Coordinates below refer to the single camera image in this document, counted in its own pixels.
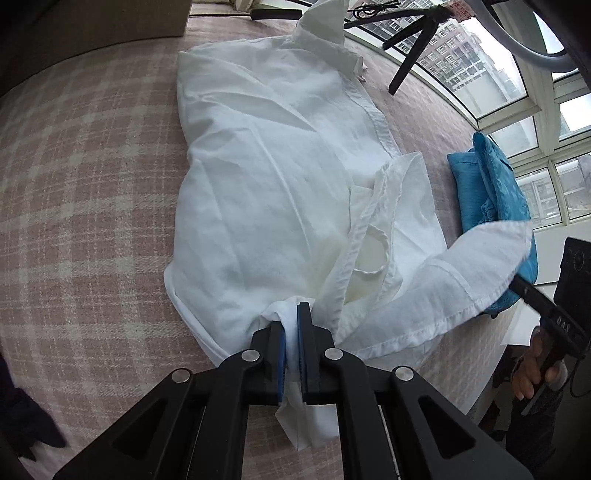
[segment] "blue pillow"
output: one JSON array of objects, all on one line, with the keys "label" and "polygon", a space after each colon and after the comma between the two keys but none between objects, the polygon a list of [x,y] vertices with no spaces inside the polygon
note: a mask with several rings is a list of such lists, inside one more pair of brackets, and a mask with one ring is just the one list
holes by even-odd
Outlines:
[{"label": "blue pillow", "polygon": [[[447,160],[456,178],[462,230],[496,220],[530,220],[527,200],[515,181],[513,169],[501,149],[480,132],[472,137],[474,148],[452,153]],[[534,283],[538,277],[535,240],[530,256],[521,264],[519,274]],[[485,310],[491,315],[511,307],[519,297],[510,290]]]}]

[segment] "pink plaid fabric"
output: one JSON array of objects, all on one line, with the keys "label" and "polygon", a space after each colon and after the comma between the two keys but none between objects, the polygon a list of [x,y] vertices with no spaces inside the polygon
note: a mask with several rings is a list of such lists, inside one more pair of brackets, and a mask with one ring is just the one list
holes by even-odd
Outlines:
[{"label": "pink plaid fabric", "polygon": [[[187,171],[176,103],[177,52],[197,44],[285,34],[292,22],[191,19],[184,38],[139,41],[61,62],[0,104],[0,340],[15,383],[45,408],[69,447],[42,447],[30,466],[53,472],[177,367],[211,368],[169,302],[174,211]],[[365,84],[403,151],[422,151],[448,243],[460,234],[446,154],[472,128],[369,50]],[[424,374],[455,402],[508,326],[455,330]],[[460,368],[456,378],[454,369]],[[272,408],[252,408],[245,479],[342,477],[338,441],[296,452]]]}]

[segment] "finger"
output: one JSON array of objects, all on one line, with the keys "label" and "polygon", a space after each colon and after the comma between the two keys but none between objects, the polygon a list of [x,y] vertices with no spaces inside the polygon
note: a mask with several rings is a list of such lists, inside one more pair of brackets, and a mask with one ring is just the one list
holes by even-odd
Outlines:
[{"label": "finger", "polygon": [[558,377],[560,373],[560,368],[558,367],[550,367],[546,370],[545,380],[547,383],[552,383]]},{"label": "finger", "polygon": [[517,400],[523,400],[523,393],[521,392],[521,388],[519,387],[518,373],[513,375],[513,379],[511,380],[511,386],[513,387],[513,393],[515,394],[515,398],[517,398]]},{"label": "finger", "polygon": [[531,345],[527,350],[534,358],[538,358],[542,354],[542,350],[544,350],[544,344],[542,342],[542,337],[540,334],[534,335],[531,339]]},{"label": "finger", "polygon": [[534,396],[534,386],[525,375],[519,376],[519,389],[525,398],[531,398]]},{"label": "finger", "polygon": [[521,365],[525,369],[525,374],[527,378],[532,383],[535,383],[537,385],[542,381],[542,374],[540,373],[538,362],[536,362],[534,357],[526,356],[523,359],[523,363]]}]

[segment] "human hand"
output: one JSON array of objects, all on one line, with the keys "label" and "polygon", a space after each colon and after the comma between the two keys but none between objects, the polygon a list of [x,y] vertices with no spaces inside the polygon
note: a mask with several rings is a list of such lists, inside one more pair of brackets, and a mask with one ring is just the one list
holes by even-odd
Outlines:
[{"label": "human hand", "polygon": [[[536,327],[530,339],[530,347],[522,357],[521,364],[513,374],[511,384],[513,393],[519,400],[532,398],[534,396],[534,384],[537,385],[542,380],[540,367],[538,366],[538,357],[544,351],[544,341],[548,342],[548,334],[541,327]],[[557,365],[546,370],[544,380],[552,383],[558,377],[560,368]]]}]

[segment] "glass pane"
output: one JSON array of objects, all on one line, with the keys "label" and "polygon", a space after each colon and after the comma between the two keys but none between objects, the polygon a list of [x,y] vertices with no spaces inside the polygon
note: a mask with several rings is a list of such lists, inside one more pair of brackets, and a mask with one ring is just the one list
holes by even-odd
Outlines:
[{"label": "glass pane", "polygon": [[501,128],[491,136],[507,157],[538,146],[533,117],[525,118],[521,122]]},{"label": "glass pane", "polygon": [[560,138],[591,125],[591,93],[560,104]]},{"label": "glass pane", "polygon": [[517,185],[527,199],[534,228],[554,225],[562,221],[547,168],[518,177]]},{"label": "glass pane", "polygon": [[[537,14],[535,15],[535,19],[538,21],[538,25],[540,26],[540,31],[542,32],[542,37],[544,38],[544,43],[546,44],[546,52],[548,53],[558,53],[564,47],[560,40],[554,35],[554,32],[550,30],[550,27],[546,25],[544,20],[538,17]],[[552,79],[558,80],[559,78],[564,77],[565,75],[570,75],[572,72],[567,73],[553,73]]]},{"label": "glass pane", "polygon": [[[369,2],[355,2],[354,6],[362,3]],[[402,0],[400,8],[428,8],[440,3],[439,0]],[[368,26],[386,40],[417,18],[385,20]],[[418,34],[396,46],[408,53],[417,37]],[[419,63],[456,95],[475,117],[526,95],[513,55],[475,18],[461,24],[452,19],[440,25]]]},{"label": "glass pane", "polygon": [[591,213],[591,154],[556,165],[570,219]]}]

